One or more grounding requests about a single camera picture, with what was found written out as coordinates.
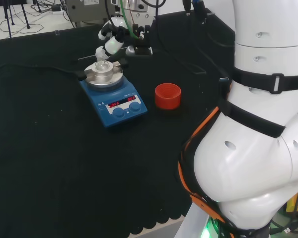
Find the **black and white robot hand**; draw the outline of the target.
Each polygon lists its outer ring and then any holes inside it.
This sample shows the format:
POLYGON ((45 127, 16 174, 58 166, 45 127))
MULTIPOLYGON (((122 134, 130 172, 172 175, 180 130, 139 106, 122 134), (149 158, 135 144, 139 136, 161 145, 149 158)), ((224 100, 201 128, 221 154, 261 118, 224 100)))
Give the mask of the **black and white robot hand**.
POLYGON ((124 16, 114 16, 98 33, 100 40, 107 40, 95 51, 97 60, 111 60, 126 56, 151 56, 151 26, 130 24, 124 16))

